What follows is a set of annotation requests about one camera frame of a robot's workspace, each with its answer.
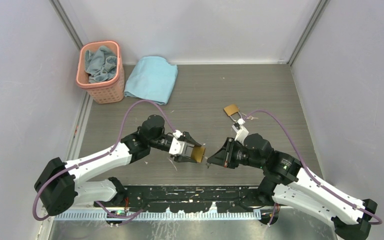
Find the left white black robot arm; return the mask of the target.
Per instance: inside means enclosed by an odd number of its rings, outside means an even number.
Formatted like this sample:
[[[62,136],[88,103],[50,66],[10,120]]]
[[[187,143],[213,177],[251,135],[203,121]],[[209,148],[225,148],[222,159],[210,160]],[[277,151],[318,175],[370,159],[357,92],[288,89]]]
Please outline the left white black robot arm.
[[[59,157],[51,159],[34,189],[49,216],[57,216],[73,205],[88,202],[121,206],[127,191],[116,177],[102,181],[91,179],[141,160],[150,154],[151,149],[167,152],[178,163],[201,163],[206,150],[187,131],[165,133],[164,118],[153,114],[115,147],[66,162]]]

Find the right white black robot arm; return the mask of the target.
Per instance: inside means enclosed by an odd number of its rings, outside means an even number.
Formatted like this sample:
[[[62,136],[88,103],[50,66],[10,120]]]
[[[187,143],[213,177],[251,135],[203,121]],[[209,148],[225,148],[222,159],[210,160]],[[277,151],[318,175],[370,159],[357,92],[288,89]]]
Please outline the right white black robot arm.
[[[334,228],[344,240],[366,240],[371,230],[370,220],[377,203],[346,194],[287,153],[275,150],[258,133],[248,135],[243,142],[228,137],[207,163],[235,169],[239,165],[263,171],[263,180],[255,196],[263,205],[286,205],[311,215]]]

